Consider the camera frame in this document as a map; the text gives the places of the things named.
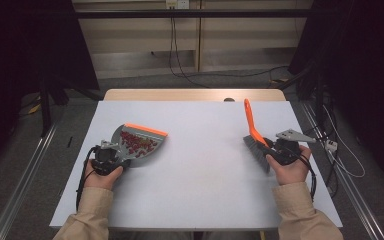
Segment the wooden table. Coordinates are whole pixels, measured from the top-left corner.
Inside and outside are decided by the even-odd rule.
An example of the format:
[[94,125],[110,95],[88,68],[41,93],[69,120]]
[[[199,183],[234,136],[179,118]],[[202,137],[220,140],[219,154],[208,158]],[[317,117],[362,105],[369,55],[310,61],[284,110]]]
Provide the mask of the wooden table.
[[278,89],[110,89],[105,101],[285,101]]

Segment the white wall outlet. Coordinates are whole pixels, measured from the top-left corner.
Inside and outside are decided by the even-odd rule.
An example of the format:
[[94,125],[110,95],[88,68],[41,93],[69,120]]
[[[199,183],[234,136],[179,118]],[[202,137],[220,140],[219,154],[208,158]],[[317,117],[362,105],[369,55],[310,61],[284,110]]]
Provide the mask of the white wall outlet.
[[186,10],[190,8],[189,0],[165,0],[167,9]]

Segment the black curtain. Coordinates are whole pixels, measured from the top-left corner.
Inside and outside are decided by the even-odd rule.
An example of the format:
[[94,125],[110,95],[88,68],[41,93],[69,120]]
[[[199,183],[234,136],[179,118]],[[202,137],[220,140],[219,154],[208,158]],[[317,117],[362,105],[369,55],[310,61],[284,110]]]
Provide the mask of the black curtain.
[[99,84],[72,0],[0,0],[0,152],[22,98],[42,86],[60,105],[67,88]]
[[311,8],[338,14],[306,20],[289,71],[304,70],[328,32],[340,26],[326,53],[324,79],[384,171],[384,0],[312,0]]

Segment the metal floor rail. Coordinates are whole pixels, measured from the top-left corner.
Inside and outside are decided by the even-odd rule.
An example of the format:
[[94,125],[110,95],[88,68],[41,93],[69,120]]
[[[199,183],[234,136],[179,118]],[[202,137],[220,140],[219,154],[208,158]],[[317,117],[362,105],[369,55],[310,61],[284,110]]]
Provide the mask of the metal floor rail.
[[324,153],[327,155],[329,164],[333,167],[337,179],[342,184],[342,189],[346,192],[348,199],[360,219],[360,222],[368,233],[369,239],[384,240],[384,233],[381,226],[373,211],[370,209],[369,205],[355,185],[353,181],[354,176],[345,171],[345,167],[339,158],[335,158],[334,154],[330,150],[325,149],[323,141],[320,142],[320,145],[322,146]]
[[29,160],[29,163],[23,172],[15,190],[11,194],[10,199],[7,201],[3,211],[0,214],[0,240],[6,240],[9,230],[22,206],[27,191],[29,190],[33,178],[35,177],[39,166],[52,142],[58,124],[52,124],[47,130],[46,134],[40,138],[38,145]]

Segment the person's left hand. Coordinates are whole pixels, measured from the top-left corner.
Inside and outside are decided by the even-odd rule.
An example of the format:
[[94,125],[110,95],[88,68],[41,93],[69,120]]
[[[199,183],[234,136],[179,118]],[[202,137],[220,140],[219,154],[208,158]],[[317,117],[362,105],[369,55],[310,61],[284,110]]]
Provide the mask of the person's left hand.
[[110,174],[101,176],[94,171],[91,161],[88,161],[84,186],[111,190],[116,180],[122,175],[122,172],[123,167],[120,166],[113,170]]

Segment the black metal stand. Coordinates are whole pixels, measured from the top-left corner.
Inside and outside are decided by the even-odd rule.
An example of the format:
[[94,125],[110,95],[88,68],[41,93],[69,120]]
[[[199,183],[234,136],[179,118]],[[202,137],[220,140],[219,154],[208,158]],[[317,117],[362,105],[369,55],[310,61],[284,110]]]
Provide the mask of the black metal stand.
[[40,87],[40,106],[42,109],[42,133],[44,137],[51,129],[53,124],[50,110],[50,100],[52,97],[54,103],[59,106],[68,104],[69,97],[65,92],[66,89],[73,89],[74,91],[86,96],[94,101],[101,101],[103,96],[98,93],[93,93],[79,84],[74,83],[68,79],[62,78],[58,75],[44,75],[39,80]]

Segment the orange brush with grey bristles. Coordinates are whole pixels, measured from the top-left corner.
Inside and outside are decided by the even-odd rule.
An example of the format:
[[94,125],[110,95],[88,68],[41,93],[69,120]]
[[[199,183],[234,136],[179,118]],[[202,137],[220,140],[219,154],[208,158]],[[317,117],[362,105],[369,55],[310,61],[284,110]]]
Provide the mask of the orange brush with grey bristles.
[[249,135],[245,136],[243,141],[256,161],[261,164],[263,171],[268,174],[270,172],[270,165],[266,159],[268,144],[255,127],[252,108],[248,99],[244,100],[244,109],[248,123]]

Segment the white table cover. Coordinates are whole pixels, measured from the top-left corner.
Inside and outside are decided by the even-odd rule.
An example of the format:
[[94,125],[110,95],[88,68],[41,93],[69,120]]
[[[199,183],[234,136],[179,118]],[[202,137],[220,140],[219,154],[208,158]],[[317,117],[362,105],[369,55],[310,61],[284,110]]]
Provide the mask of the white table cover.
[[102,101],[98,104],[51,227],[76,210],[83,162],[91,147],[124,123],[166,132],[153,153],[136,159],[117,180],[109,225],[120,230],[267,230],[280,223],[277,181],[243,139],[241,100]]

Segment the pile of red beans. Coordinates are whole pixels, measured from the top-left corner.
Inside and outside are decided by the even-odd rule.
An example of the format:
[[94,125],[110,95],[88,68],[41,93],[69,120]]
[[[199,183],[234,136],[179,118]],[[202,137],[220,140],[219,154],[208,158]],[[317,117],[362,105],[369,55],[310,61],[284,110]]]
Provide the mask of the pile of red beans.
[[121,149],[131,157],[140,158],[151,153],[158,146],[158,142],[148,137],[122,131],[120,133]]

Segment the grey dustpan with orange lip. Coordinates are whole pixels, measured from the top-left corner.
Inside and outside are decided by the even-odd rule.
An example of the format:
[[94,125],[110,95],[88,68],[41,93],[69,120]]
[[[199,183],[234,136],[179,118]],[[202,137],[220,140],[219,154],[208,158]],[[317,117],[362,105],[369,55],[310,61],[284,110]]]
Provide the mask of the grey dustpan with orange lip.
[[[163,143],[165,138],[168,136],[168,134],[166,132],[163,132],[160,130],[156,130],[156,129],[152,129],[149,127],[136,125],[136,124],[132,124],[132,123],[125,123],[116,129],[116,131],[114,132],[112,139],[111,139],[111,142],[117,143],[120,146],[120,148],[121,148],[120,133],[122,131],[127,131],[127,132],[133,133],[133,134],[138,135],[138,136],[148,137],[148,138],[151,138],[153,140],[156,140],[158,142],[158,146],[156,147],[156,149]],[[144,157],[134,158],[134,157],[131,157],[128,154],[126,154],[122,149],[121,149],[121,152],[122,152],[122,156],[125,159],[131,159],[131,160],[144,158],[144,157],[147,157],[148,155],[151,154],[151,153],[148,153]]]

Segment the person's right hand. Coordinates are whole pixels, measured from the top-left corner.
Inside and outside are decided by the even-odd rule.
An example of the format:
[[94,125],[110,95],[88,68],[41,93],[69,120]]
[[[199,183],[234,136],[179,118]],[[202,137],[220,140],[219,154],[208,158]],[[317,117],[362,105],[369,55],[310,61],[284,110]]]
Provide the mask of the person's right hand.
[[301,160],[282,166],[271,155],[266,156],[267,162],[274,170],[279,185],[287,185],[299,182],[305,182],[309,168]]

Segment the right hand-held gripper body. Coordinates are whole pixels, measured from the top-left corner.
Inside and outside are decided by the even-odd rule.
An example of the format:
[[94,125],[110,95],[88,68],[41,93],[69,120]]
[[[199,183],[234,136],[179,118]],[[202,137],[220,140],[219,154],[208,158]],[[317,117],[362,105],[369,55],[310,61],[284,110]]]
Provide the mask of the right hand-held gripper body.
[[280,165],[289,165],[301,156],[300,142],[315,143],[316,139],[297,132],[293,129],[285,130],[276,134],[277,140],[274,144],[274,158]]

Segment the black horizontal bar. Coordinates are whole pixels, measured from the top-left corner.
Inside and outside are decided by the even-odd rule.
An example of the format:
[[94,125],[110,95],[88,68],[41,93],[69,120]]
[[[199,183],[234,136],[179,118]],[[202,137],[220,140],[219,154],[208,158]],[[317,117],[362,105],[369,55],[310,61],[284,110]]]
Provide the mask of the black horizontal bar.
[[77,11],[75,16],[84,19],[111,18],[297,18],[309,17],[315,12],[308,9],[269,10],[102,10]]

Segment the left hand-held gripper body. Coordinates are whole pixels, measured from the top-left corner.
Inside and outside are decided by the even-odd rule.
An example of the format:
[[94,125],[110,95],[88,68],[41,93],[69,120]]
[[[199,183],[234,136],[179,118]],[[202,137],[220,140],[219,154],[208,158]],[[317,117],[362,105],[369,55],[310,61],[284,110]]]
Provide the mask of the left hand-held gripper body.
[[101,176],[110,174],[113,170],[120,167],[125,159],[122,156],[121,148],[117,143],[101,141],[93,150],[95,157],[92,159],[92,167]]

